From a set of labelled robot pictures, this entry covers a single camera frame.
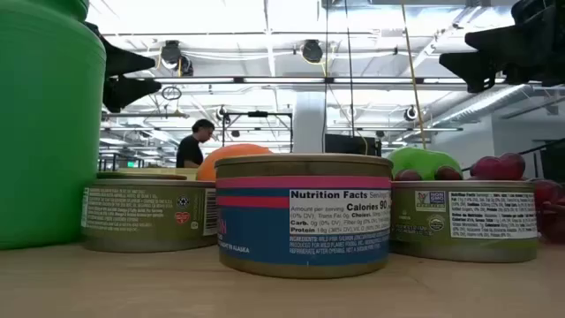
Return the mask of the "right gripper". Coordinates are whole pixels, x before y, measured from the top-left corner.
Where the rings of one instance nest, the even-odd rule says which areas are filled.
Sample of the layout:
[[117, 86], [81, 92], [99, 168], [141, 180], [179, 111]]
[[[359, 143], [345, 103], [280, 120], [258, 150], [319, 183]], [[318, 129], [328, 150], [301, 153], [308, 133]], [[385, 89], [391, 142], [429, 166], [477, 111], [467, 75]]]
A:
[[519, 0], [511, 8], [513, 26], [468, 33], [466, 44], [485, 51], [444, 53], [439, 63], [467, 85], [484, 92], [504, 66], [507, 82], [539, 81], [545, 87], [565, 83], [565, 0]]

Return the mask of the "white building column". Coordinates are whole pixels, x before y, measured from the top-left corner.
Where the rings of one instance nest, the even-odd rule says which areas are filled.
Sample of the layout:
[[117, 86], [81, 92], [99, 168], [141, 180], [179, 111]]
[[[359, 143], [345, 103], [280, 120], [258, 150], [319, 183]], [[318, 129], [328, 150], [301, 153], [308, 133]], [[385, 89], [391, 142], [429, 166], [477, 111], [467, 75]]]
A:
[[293, 110], [293, 149], [296, 154], [321, 154], [325, 147], [326, 104], [323, 92], [298, 92]]

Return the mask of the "silver ventilation duct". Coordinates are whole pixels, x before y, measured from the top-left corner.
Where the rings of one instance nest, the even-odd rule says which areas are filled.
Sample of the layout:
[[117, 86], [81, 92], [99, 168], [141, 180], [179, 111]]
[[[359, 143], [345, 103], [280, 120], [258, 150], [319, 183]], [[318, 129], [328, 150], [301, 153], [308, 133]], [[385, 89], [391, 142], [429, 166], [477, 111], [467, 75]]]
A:
[[528, 85], [518, 85], [504, 87], [494, 93], [481, 93], [465, 102], [459, 110], [452, 109], [450, 113], [437, 117], [431, 123], [431, 127], [441, 125], [450, 120], [455, 120], [463, 115], [477, 113], [481, 110], [487, 109], [506, 97], [521, 93], [526, 87], [528, 87]]

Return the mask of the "green plastic bottle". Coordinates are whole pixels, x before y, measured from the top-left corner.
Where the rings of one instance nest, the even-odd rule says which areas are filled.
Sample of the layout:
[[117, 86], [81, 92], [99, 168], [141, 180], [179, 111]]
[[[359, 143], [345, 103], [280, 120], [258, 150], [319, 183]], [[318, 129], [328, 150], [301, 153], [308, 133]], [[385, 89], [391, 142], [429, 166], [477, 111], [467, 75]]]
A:
[[79, 237], [106, 64], [88, 7], [0, 0], [0, 250]]

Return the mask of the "yellow plastic tray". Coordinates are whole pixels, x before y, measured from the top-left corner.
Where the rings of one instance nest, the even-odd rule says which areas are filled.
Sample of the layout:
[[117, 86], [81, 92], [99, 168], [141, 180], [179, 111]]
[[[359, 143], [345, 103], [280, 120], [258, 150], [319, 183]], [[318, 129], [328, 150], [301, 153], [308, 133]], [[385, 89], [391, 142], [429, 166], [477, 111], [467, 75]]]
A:
[[178, 175], [184, 176], [189, 181], [197, 179], [196, 168], [166, 168], [166, 167], [149, 167], [149, 168], [123, 168], [118, 169], [122, 173], [138, 173], [138, 174], [157, 174], [157, 175]]

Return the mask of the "black monitor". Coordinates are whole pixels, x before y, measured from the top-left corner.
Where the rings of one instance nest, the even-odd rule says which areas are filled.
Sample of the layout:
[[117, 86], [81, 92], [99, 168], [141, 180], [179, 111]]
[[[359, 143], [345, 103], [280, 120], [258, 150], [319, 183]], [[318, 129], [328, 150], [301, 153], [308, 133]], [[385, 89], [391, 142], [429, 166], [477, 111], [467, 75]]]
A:
[[326, 134], [325, 152], [381, 156], [381, 143], [371, 137], [351, 137], [341, 134]]

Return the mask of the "green toy apple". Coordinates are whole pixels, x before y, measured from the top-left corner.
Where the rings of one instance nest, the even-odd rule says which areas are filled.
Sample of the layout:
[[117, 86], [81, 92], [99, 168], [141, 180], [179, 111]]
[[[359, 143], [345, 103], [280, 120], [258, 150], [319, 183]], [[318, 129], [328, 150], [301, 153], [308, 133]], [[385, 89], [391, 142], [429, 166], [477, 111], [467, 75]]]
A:
[[388, 155], [393, 164], [392, 173], [401, 170], [415, 170], [424, 180], [435, 180], [435, 172], [442, 166], [448, 166], [463, 174], [460, 164], [452, 156], [444, 152], [423, 148], [398, 148]]

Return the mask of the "long ceiling light strip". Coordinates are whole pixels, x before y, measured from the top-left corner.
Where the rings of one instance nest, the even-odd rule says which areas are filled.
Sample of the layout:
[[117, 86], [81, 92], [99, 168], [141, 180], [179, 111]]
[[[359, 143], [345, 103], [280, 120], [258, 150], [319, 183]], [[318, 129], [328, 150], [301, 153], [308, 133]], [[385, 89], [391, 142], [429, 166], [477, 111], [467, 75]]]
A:
[[411, 84], [412, 78], [349, 77], [195, 77], [154, 78], [162, 84]]

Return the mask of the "blue pink label tin can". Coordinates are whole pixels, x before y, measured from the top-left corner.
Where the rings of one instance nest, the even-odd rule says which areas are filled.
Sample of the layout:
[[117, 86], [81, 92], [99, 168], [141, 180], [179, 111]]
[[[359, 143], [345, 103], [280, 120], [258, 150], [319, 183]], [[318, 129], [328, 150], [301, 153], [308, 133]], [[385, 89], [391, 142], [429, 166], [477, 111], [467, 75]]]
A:
[[388, 261], [393, 164], [346, 154], [249, 155], [215, 164], [220, 261], [287, 278], [341, 278]]

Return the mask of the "olive label tin can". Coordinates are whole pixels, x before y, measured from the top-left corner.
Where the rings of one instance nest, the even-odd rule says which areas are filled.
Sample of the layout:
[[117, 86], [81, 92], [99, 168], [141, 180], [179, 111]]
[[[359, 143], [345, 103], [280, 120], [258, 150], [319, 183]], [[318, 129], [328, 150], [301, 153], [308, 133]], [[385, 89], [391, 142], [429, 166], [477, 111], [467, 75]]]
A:
[[537, 258], [533, 185], [524, 181], [395, 181], [390, 250], [469, 262]]
[[105, 171], [96, 174], [97, 179], [157, 179], [157, 180], [187, 180], [186, 176], [177, 174], [137, 173]]
[[84, 246], [115, 253], [159, 253], [216, 243], [215, 183], [96, 179], [85, 188]]

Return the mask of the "dark red toy grapes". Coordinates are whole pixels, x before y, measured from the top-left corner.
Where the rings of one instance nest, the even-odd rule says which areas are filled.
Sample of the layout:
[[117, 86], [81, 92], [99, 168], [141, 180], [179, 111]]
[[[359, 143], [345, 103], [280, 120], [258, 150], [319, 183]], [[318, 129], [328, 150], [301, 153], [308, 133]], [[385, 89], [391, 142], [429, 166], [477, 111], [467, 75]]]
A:
[[442, 166], [435, 172], [435, 180], [424, 180], [415, 170], [401, 170], [394, 175], [394, 181], [524, 181], [533, 185], [537, 212], [541, 204], [560, 199], [561, 189], [555, 183], [545, 180], [527, 181], [523, 178], [524, 161], [520, 155], [506, 154], [502, 156], [486, 156], [479, 159], [471, 167], [471, 177], [463, 178], [463, 174], [448, 166]]

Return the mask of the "person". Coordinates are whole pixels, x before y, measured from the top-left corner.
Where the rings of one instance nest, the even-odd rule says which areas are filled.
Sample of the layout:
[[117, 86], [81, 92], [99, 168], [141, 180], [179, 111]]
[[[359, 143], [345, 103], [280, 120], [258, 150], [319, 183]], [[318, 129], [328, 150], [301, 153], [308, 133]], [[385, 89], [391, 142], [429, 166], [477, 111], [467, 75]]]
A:
[[183, 138], [177, 148], [177, 168], [198, 168], [203, 163], [200, 143], [208, 141], [215, 125], [207, 119], [199, 119], [192, 126], [192, 134]]

